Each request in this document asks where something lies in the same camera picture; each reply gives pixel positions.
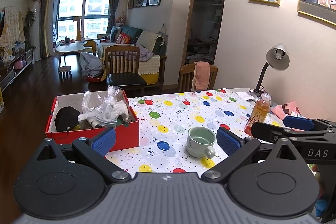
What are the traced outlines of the grey bag on floor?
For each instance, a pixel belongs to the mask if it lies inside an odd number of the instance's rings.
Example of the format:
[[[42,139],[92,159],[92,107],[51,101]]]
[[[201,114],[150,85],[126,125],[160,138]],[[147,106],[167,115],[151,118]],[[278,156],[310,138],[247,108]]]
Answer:
[[[101,60],[89,52],[80,53],[79,64],[82,78],[100,77],[104,72]]]

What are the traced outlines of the white floor air conditioner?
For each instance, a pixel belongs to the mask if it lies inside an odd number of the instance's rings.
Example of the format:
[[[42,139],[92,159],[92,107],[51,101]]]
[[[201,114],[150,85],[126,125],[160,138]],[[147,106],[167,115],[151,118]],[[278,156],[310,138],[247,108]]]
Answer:
[[[34,22],[33,25],[30,27],[30,44],[34,48],[33,56],[35,61],[41,60],[40,9],[41,9],[40,1],[34,1],[30,6],[30,10],[34,14]]]

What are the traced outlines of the white green ceramic mug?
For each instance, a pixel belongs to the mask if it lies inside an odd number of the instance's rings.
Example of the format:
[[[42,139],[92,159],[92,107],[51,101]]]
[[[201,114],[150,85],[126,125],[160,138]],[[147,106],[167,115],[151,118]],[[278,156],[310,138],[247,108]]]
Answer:
[[[216,154],[215,142],[216,135],[211,130],[204,127],[190,128],[186,143],[187,152],[195,158],[212,159]]]

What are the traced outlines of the pink towel on chair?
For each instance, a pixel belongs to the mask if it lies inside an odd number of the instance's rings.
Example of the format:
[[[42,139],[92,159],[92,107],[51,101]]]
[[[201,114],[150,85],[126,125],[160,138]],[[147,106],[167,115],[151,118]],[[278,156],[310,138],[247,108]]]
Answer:
[[[195,62],[192,91],[207,90],[210,81],[210,65],[205,61]]]

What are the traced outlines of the clear plastic bag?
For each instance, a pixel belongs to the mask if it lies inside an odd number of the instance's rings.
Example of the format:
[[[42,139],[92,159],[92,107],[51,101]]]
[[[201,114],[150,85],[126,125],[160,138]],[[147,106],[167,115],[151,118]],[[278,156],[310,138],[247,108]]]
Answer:
[[[89,105],[91,98],[94,97],[93,92],[85,92],[78,121],[87,120],[89,123],[94,123],[94,128],[96,126],[116,128],[121,124],[128,124],[130,114],[122,92],[120,87],[108,86],[107,95],[97,96],[97,106]]]

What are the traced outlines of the white kids table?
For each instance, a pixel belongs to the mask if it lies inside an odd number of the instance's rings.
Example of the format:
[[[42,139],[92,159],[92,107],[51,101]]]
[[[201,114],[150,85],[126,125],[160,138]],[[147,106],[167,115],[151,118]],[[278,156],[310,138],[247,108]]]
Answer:
[[[59,44],[56,47],[56,57],[59,61],[59,67],[61,65],[61,58],[62,56],[68,55],[79,55],[80,52],[85,51],[85,45],[87,41],[76,41],[74,43],[67,43],[64,45]]]

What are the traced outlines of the grey desk lamp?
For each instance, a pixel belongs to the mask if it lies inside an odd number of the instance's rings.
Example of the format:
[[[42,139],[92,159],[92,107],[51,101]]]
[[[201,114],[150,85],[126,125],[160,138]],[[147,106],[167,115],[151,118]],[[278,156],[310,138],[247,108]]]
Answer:
[[[273,46],[266,53],[266,63],[262,67],[256,87],[254,89],[250,89],[249,93],[254,94],[257,97],[260,97],[263,94],[264,91],[261,90],[261,85],[268,67],[277,71],[285,71],[288,69],[289,64],[290,57],[286,46],[284,44]]]

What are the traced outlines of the balloon pattern tablecloth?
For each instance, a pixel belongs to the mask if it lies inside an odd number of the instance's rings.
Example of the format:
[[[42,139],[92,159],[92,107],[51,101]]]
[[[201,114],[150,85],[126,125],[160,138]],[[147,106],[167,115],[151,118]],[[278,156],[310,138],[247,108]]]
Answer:
[[[139,146],[109,152],[106,158],[127,173],[202,174],[227,154],[217,130],[246,137],[253,106],[229,89],[131,98],[139,120]]]

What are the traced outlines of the red cushion on sofa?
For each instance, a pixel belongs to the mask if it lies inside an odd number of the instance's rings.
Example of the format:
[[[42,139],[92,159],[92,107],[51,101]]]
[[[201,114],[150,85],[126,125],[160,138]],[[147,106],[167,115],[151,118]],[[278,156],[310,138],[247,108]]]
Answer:
[[[120,33],[117,40],[116,44],[132,44],[133,39],[128,35],[124,33]]]

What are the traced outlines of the low tv cabinet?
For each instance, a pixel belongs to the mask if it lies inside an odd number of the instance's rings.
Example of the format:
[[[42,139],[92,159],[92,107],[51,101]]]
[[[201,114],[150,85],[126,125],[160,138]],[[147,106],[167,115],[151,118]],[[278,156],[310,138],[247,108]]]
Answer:
[[[19,52],[10,62],[3,63],[1,67],[1,91],[8,88],[11,83],[32,63],[34,62],[34,51],[32,48]]]

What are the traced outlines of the black cap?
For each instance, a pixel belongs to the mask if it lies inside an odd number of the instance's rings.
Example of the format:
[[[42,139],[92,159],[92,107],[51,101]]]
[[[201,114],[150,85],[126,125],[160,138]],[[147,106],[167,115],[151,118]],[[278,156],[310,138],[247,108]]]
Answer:
[[[61,108],[56,114],[55,127],[57,132],[71,131],[79,125],[80,112],[72,106]]]

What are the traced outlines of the pink packet on table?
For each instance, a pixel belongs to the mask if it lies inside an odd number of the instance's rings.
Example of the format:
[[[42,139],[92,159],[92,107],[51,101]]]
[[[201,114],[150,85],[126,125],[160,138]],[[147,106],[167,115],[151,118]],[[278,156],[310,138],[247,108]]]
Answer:
[[[295,101],[283,105],[274,105],[271,108],[271,112],[281,121],[283,121],[286,116],[305,118],[305,116],[301,114]]]

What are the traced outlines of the yellow carton box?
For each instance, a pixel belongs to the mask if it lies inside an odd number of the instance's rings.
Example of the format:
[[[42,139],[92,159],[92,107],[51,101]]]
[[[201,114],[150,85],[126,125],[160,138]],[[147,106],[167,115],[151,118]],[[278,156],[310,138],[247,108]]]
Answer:
[[[0,89],[0,113],[2,112],[2,110],[5,108],[5,104],[3,102],[3,96],[2,96],[2,91]]]

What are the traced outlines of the red white cardboard box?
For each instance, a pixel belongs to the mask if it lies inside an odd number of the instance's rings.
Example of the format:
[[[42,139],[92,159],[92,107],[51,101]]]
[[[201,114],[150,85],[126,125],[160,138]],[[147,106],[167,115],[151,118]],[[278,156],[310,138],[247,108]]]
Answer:
[[[130,106],[129,100],[123,90],[119,92],[116,100],[123,101],[127,106],[129,113],[129,120],[127,123],[122,123],[120,125],[116,125],[115,123],[107,124],[99,121],[97,118],[89,118],[79,122],[79,129],[58,130],[56,128],[56,116],[58,115],[58,112],[65,107],[71,107],[76,111],[81,112],[83,97],[83,93],[55,97],[45,129],[46,137],[54,139],[58,144],[70,144],[73,140],[79,137],[90,139],[102,132],[106,127],[113,127],[116,132],[116,142],[110,151],[118,151],[139,146],[139,120]]]

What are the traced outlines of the christmas pattern stocking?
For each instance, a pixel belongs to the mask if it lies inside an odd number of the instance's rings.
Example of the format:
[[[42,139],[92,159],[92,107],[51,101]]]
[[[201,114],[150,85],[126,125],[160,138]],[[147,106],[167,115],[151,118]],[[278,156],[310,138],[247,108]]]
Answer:
[[[129,122],[124,121],[121,116],[111,121],[105,121],[99,117],[88,117],[85,114],[80,114],[78,116],[78,121],[79,122],[87,121],[92,128],[106,127],[116,129],[118,126],[125,126],[125,127],[129,126]]]

